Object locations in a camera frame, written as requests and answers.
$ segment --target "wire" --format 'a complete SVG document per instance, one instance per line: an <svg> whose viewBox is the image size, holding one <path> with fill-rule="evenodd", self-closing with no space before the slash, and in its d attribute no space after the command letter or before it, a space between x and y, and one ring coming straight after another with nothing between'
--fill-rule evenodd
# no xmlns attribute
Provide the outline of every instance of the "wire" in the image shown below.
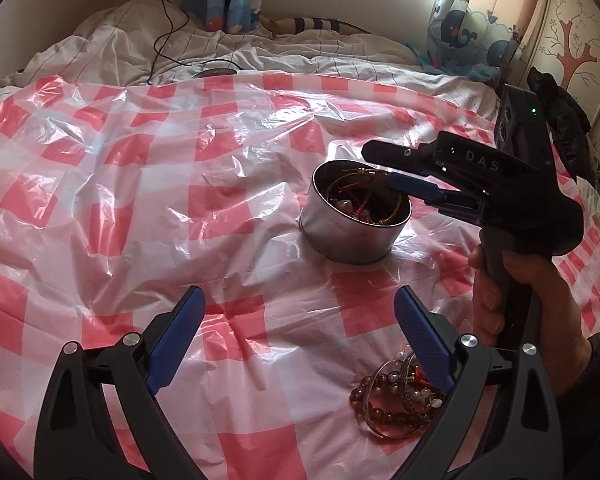
<svg viewBox="0 0 600 480"><path fill-rule="evenodd" d="M155 73L155 65L158 62L158 58L159 57L163 57L164 59L167 59L179 66L196 66L196 65L200 65L201 67L205 66L207 63L211 63L213 61L219 61L219 62L226 62L229 64L234 65L235 67L237 67L239 70L244 70L240 65L238 65L237 63L234 63L233 61L229 60L229 59L208 59L206 61L203 61L202 63L184 63L181 62L177 59L173 59L173 57L169 57L166 54L164 54L162 51L164 49L164 47L167 45L167 43L169 43L169 40L171 39L172 35L175 34L176 32L181 31L183 28L185 28L187 25L189 25L190 22L190 16L189 13L186 12L185 10L179 8L181 10L181 12L186 16L186 20L185 22L179 26L178 28L175 28L175 24L173 23L173 20L171 19L171 17L169 16L169 13L167 12L167 3L171 3L170 0L160 0L160 2L162 3L162 10L164 11L164 15L167 17L167 20L169 20L169 24L170 24L170 30L168 32L166 32L165 34L158 36L156 38L156 40L154 41L154 52L155 52L155 57L154 57L154 61L151 63L151 72L149 73L149 77L146 80L146 83L149 86L153 86L153 83L151 83L151 80L154 78L154 73ZM166 38L164 40L164 43L162 44L162 46L160 47L160 49L158 49L158 43L160 42L160 40L162 38Z"/></svg>

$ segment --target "tree wall decal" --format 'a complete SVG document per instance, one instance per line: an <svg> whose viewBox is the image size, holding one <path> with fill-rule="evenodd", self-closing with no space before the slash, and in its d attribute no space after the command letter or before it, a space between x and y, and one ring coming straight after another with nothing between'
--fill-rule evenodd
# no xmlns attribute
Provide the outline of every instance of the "tree wall decal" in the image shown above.
<svg viewBox="0 0 600 480"><path fill-rule="evenodd" d="M589 25L592 25L592 22L597 24L598 22L594 18L595 13L588 16L584 12L583 3L578 2L580 12L565 22L560 12L560 8L564 3L566 3L566 0L557 0L555 2L556 19L549 22L549 29L552 34L544 37L551 42L551 45L548 48L541 46L540 52L548 56L554 56L562 64L564 76L562 77L560 86L565 90L569 87L571 79L575 75L580 76L587 87L591 84L599 85L600 83L593 72L580 70L580 67L585 63L600 62L600 58L591 53L592 46L600 47L600 33L594 38L592 33L586 34L587 31L585 31L584 37L590 36L588 40L582 39L580 31L572 34L574 26L577 29L586 29L588 28L587 23Z"/></svg>

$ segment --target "plastic sheet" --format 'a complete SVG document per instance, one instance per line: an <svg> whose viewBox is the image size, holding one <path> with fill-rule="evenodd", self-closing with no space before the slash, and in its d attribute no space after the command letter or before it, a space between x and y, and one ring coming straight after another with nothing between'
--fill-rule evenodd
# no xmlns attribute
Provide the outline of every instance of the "plastic sheet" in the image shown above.
<svg viewBox="0 0 600 480"><path fill-rule="evenodd" d="M112 344L196 284L205 320L157 398L206 475L390 478L415 441L377 440L349 392L406 344L392 314L398 285L471 329L466 256L477 228L414 200L392 253L351 267L304 240L300 209L318 164L360 159L373 137L414 146L446 129L490 143L492 128L438 98L320 75L152 88L46 78L9 97L0 104L0 438L31 471L62 345ZM600 232L588 214L586 231L556 262L592 333ZM142 465L106 394L125 452Z"/></svg>

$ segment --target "blue gripper pad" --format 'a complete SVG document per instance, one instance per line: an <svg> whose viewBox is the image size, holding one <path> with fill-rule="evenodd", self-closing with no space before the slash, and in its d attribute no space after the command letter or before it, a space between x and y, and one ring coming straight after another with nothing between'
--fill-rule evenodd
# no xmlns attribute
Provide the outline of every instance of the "blue gripper pad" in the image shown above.
<svg viewBox="0 0 600 480"><path fill-rule="evenodd" d="M201 288L193 288L182 300L182 306L174 314L149 355L149 373L144 382L155 395L160 388L171 384L184 354L205 317L205 295Z"/></svg>
<svg viewBox="0 0 600 480"><path fill-rule="evenodd" d="M392 171L385 176L384 181L388 187L424 200L425 202L436 202L442 200L444 197L443 190L438 186L414 176Z"/></svg>
<svg viewBox="0 0 600 480"><path fill-rule="evenodd" d="M427 375L429 382L448 395L456 384L453 377L455 358L448 344L433 327L430 314L420 303L415 293L408 287L402 286L395 293L394 299L395 319L397 319L411 349L415 352L422 370ZM443 317L436 324L441 325L449 335L451 324Z"/></svg>

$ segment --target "finger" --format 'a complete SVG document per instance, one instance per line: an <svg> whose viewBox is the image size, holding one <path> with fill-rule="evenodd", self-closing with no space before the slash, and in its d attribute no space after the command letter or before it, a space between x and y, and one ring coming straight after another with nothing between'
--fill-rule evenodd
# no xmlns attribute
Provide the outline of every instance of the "finger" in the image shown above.
<svg viewBox="0 0 600 480"><path fill-rule="evenodd" d="M480 340L483 345L496 346L497 338L494 335L488 333L485 329L479 325L474 324L474 335Z"/></svg>
<svg viewBox="0 0 600 480"><path fill-rule="evenodd" d="M500 306L502 294L484 270L476 270L474 277L474 298L489 310L496 310Z"/></svg>
<svg viewBox="0 0 600 480"><path fill-rule="evenodd" d="M493 336L500 335L504 329L504 323L504 314L474 307L474 325L480 326L485 332Z"/></svg>
<svg viewBox="0 0 600 480"><path fill-rule="evenodd" d="M530 285L542 302L543 314L563 314L571 303L569 285L554 264L537 254L502 253L502 262L511 277Z"/></svg>
<svg viewBox="0 0 600 480"><path fill-rule="evenodd" d="M467 262L470 267L474 269L483 269L484 268L484 252L482 251L482 246L479 244L471 254L469 254L467 258Z"/></svg>

